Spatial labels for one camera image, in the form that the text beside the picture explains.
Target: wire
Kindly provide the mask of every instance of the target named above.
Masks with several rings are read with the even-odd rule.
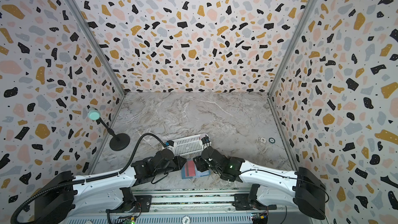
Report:
[[[247,171],[242,172],[241,174],[243,174],[243,173],[245,173],[245,172],[251,172],[251,171],[267,172],[267,173],[270,173],[270,174],[272,174],[272,175],[277,175],[277,176],[282,177],[282,178],[295,179],[295,180],[298,180],[298,181],[302,181],[302,182],[305,182],[305,183],[309,183],[309,184],[314,185],[315,187],[319,188],[320,190],[322,190],[322,191],[328,196],[328,199],[325,201],[325,203],[327,203],[327,202],[329,201],[329,195],[328,195],[328,193],[327,193],[323,188],[319,187],[319,186],[316,185],[316,184],[313,184],[312,182],[308,182],[308,181],[305,181],[305,180],[302,180],[302,179],[299,179],[299,178],[294,178],[294,177],[285,177],[285,176],[278,175],[278,174],[275,174],[275,173],[272,173],[272,172],[268,172],[268,171],[265,171],[265,170],[261,170],[261,169],[249,169],[249,170],[247,170]]]
[[[11,224],[34,224],[34,223],[36,222],[36,220],[31,221],[31,222],[19,222],[19,221],[17,220],[18,215],[22,212],[22,210],[23,210],[29,203],[31,203],[32,201],[34,201],[34,200],[37,199],[38,197],[47,194],[48,192],[51,192],[51,191],[54,191],[54,190],[57,190],[57,189],[62,189],[62,188],[67,187],[67,186],[73,186],[73,185],[75,185],[75,184],[82,184],[82,183],[85,183],[85,182],[88,183],[88,182],[97,181],[97,180],[101,180],[101,179],[106,179],[106,178],[109,178],[109,177],[114,177],[114,176],[117,176],[117,175],[122,174],[122,173],[125,172],[126,169],[131,165],[132,160],[134,159],[134,155],[135,155],[135,153],[136,153],[136,151],[137,151],[137,149],[138,149],[138,145],[140,144],[141,140],[142,140],[145,136],[152,136],[152,137],[156,138],[156,139],[162,144],[163,147],[166,147],[166,145],[162,142],[162,140],[160,140],[160,138],[157,137],[155,134],[152,134],[152,133],[145,133],[145,134],[142,134],[142,136],[138,139],[138,141],[137,141],[137,143],[136,143],[136,145],[135,145],[135,147],[134,147],[134,150],[133,150],[133,152],[132,152],[132,154],[131,154],[131,156],[130,156],[130,159],[129,159],[129,161],[127,162],[126,166],[124,166],[119,172],[115,172],[115,173],[111,173],[111,174],[107,174],[107,175],[102,175],[102,176],[98,176],[98,177],[92,177],[92,178],[88,178],[88,179],[82,179],[82,180],[77,180],[77,181],[71,181],[71,182],[66,182],[66,183],[60,183],[60,184],[55,185],[55,186],[53,186],[53,187],[50,187],[50,188],[48,188],[48,189],[46,189],[46,190],[39,191],[36,195],[30,197],[30,198],[27,199],[25,202],[23,202],[23,203],[14,211],[14,213],[13,213],[12,216],[11,216],[10,223],[11,223]],[[111,222],[110,222],[110,217],[109,217],[109,213],[107,213],[107,216],[108,216],[108,222],[109,222],[109,224],[111,224]]]

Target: pink spot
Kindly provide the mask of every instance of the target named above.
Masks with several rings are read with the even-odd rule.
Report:
[[[25,117],[25,111],[23,109],[22,104],[15,104],[14,109],[12,111],[15,115],[18,117],[24,118]]]
[[[119,20],[126,20],[125,16],[124,16],[124,12],[122,12],[121,10],[119,10],[118,8],[114,8],[112,13],[119,18]]]
[[[1,61],[0,71],[3,73],[17,75],[22,72],[22,68],[14,61]]]
[[[343,107],[344,110],[355,110],[356,108],[357,108],[357,105],[350,101],[347,102],[347,104],[345,104]]]
[[[23,161],[25,163],[30,162],[29,146],[27,144],[21,146],[21,148],[18,151],[17,157],[19,161]]]

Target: terrazzo wallpaper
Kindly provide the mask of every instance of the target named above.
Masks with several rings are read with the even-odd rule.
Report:
[[[75,0],[127,91],[264,92],[307,0]]]
[[[319,0],[272,93],[329,223],[398,223],[398,0]]]
[[[63,0],[0,0],[0,222],[63,171],[87,173],[122,96]],[[33,205],[19,221],[32,220]]]

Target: grey marble surface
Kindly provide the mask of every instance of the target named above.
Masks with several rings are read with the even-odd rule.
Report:
[[[138,138],[146,132],[156,134],[163,141],[207,133],[212,147],[225,156],[241,157],[262,166],[291,170],[266,96],[266,93],[128,93],[113,129],[115,133],[128,134],[131,142],[126,149],[114,152],[109,148],[109,138],[94,172],[122,168],[130,158]],[[262,143],[260,138],[266,138],[266,143]],[[269,143],[269,138],[274,138],[276,142]],[[133,161],[154,156],[161,149],[155,138],[146,136]],[[213,173],[207,177],[181,179],[181,172],[172,172],[155,185],[146,183],[134,189],[248,186],[240,182],[222,181]]]

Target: coiled black cable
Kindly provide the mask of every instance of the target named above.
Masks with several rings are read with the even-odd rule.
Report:
[[[140,144],[141,140],[142,140],[145,136],[152,136],[152,137],[156,138],[156,139],[162,144],[163,147],[166,147],[166,145],[162,142],[162,140],[161,140],[159,137],[157,137],[155,134],[152,134],[152,133],[145,133],[145,134],[142,134],[142,136],[138,139],[138,141],[137,141],[137,143],[136,143],[136,145],[135,145],[135,147],[134,147],[134,150],[132,151],[132,154],[131,154],[130,159],[129,159],[129,161],[127,162],[126,166],[124,166],[119,172],[114,172],[114,173],[111,173],[111,174],[108,174],[108,175],[102,175],[102,176],[92,177],[92,178],[88,178],[88,179],[82,179],[82,180],[77,180],[77,181],[72,181],[72,182],[61,183],[61,184],[58,184],[58,185],[53,186],[53,187],[51,187],[51,188],[48,188],[48,189],[46,189],[46,190],[40,191],[40,192],[38,192],[36,195],[30,197],[30,198],[27,199],[25,202],[23,202],[23,203],[14,211],[14,213],[12,214],[11,219],[10,219],[11,224],[34,224],[34,223],[36,222],[35,220],[34,220],[34,221],[31,221],[31,222],[19,222],[19,221],[17,220],[18,215],[22,212],[22,210],[23,210],[29,203],[31,203],[32,201],[34,201],[34,200],[37,199],[38,197],[47,194],[47,193],[50,192],[50,191],[54,191],[54,190],[57,190],[57,189],[61,189],[61,188],[67,187],[67,186],[72,186],[72,185],[75,185],[75,184],[81,184],[81,183],[84,183],[84,182],[92,182],[92,181],[97,181],[97,180],[101,180],[101,179],[106,179],[106,178],[109,178],[109,177],[114,177],[114,176],[117,176],[117,175],[122,174],[122,173],[125,172],[126,169],[131,165],[132,160],[134,159],[134,155],[135,155],[135,153],[137,152],[138,145]],[[108,212],[107,212],[108,221],[110,222],[109,210],[107,210],[107,211],[108,211]]]

